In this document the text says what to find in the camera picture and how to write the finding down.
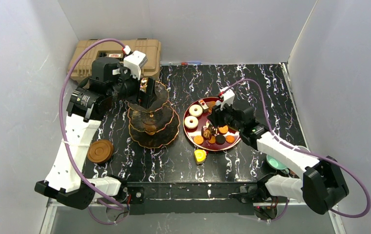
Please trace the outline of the three tier glass stand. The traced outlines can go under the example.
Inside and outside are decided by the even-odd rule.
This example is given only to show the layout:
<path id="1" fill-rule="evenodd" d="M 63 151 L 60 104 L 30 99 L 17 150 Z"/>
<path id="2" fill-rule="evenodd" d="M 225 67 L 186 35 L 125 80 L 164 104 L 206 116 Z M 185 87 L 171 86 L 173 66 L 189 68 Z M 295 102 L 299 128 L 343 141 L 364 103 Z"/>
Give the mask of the three tier glass stand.
<path id="1" fill-rule="evenodd" d="M 178 113 L 169 102 L 169 91 L 155 82 L 154 101 L 149 108 L 128 103 L 129 135 L 132 141 L 147 149 L 160 148 L 174 142 L 179 133 Z"/>

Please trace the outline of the dark red round tray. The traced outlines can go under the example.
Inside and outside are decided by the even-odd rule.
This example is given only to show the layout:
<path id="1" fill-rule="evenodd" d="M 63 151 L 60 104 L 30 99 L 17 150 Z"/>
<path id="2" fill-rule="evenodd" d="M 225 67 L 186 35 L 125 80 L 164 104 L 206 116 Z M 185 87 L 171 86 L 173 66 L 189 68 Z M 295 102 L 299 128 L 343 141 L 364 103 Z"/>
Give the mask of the dark red round tray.
<path id="1" fill-rule="evenodd" d="M 196 147 L 203 149 L 205 151 L 211 152 L 218 152 L 218 151 L 226 151 L 228 149 L 233 148 L 236 146 L 240 141 L 241 137 L 239 136 L 239 132 L 228 128 L 227 133 L 221 133 L 219 128 L 216 128 L 215 132 L 211 134 L 210 138 L 204 137 L 204 132 L 211 126 L 211 122 L 208 120 L 208 116 L 210 115 L 209 112 L 202 112 L 202 114 L 196 119 L 198 120 L 198 125 L 196 125 L 196 121 L 194 121 L 191 125 L 196 126 L 195 128 L 188 128 L 187 127 L 187 120 L 186 118 L 191 116 L 190 111 L 194 111 L 194 105 L 200 105 L 200 102 L 203 101 L 206 105 L 209 102 L 216 102 L 218 101 L 218 97 L 205 97 L 201 98 L 198 101 L 192 103 L 185 111 L 184 118 L 183 118 L 183 128 L 184 133 L 187 139 L 192 142 Z"/>

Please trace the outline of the white iced donut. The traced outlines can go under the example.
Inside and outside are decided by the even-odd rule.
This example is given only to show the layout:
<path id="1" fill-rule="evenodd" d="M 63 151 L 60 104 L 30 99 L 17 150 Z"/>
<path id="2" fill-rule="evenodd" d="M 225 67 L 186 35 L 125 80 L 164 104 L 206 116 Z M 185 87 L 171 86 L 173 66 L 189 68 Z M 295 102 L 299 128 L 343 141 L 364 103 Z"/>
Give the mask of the white iced donut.
<path id="1" fill-rule="evenodd" d="M 187 116 L 184 119 L 184 126 L 188 129 L 195 129 L 198 126 L 198 119 L 195 116 Z"/>
<path id="2" fill-rule="evenodd" d="M 203 108 L 199 104 L 193 104 L 188 109 L 188 112 L 193 117 L 200 117 L 203 114 Z"/>

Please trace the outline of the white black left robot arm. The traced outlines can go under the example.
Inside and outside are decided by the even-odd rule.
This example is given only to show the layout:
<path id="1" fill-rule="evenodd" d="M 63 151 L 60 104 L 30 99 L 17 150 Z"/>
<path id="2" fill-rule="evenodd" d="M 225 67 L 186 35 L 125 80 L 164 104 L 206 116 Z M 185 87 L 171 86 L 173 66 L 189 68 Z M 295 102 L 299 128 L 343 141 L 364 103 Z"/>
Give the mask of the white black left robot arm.
<path id="1" fill-rule="evenodd" d="M 60 121 L 63 137 L 55 162 L 47 177 L 35 184 L 35 192 L 80 210 L 100 198 L 115 201 L 120 178 L 87 179 L 81 171 L 94 134 L 114 102 L 151 105 L 151 89 L 141 80 L 146 62 L 145 56 L 130 55 L 123 61 L 103 57 L 92 63 L 92 74 L 71 94 L 67 117 Z"/>

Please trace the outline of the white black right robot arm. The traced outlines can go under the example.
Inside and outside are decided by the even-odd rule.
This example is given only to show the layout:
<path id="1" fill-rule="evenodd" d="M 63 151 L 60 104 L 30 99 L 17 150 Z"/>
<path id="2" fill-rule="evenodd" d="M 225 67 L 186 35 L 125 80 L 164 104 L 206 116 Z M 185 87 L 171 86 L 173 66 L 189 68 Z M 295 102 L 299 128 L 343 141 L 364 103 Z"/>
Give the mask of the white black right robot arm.
<path id="1" fill-rule="evenodd" d="M 323 215 L 349 195 L 349 188 L 336 160 L 318 159 L 275 139 L 269 127 L 258 122 L 247 101 L 225 104 L 216 101 L 208 120 L 215 127 L 228 126 L 238 131 L 241 140 L 255 150 L 272 156 L 292 170 L 297 178 L 267 175 L 258 182 L 265 195 L 284 196 L 304 202 Z"/>

